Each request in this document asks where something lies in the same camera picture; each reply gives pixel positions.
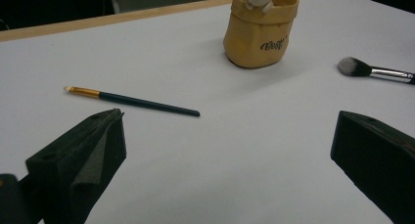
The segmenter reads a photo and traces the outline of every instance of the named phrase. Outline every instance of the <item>brush tip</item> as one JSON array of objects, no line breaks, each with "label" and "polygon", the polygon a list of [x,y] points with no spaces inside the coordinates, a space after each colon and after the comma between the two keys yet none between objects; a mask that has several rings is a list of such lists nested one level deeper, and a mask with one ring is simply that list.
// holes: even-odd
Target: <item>brush tip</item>
[{"label": "brush tip", "polygon": [[340,60],[338,69],[343,75],[347,76],[369,76],[372,73],[370,66],[353,57]]},{"label": "brush tip", "polygon": [[69,92],[70,88],[72,88],[72,86],[65,86],[64,87],[64,90],[67,91],[67,92]]}]

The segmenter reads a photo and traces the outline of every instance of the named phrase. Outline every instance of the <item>wooden table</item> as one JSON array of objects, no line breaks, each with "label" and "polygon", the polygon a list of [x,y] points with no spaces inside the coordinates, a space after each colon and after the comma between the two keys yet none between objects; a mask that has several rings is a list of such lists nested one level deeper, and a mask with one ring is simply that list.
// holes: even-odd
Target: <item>wooden table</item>
[{"label": "wooden table", "polygon": [[181,13],[202,8],[209,8],[230,4],[232,0],[207,0],[193,3],[186,3],[174,6],[160,7],[149,10],[135,11],[111,16],[104,16],[86,20],[59,22],[54,24],[46,24],[28,28],[20,28],[9,31],[0,31],[0,41],[21,39],[32,36],[47,35],[58,32],[65,32],[88,27],[102,26],[113,24],[117,22],[128,22],[135,20],[142,20],[151,17],[169,15],[174,13]]}]

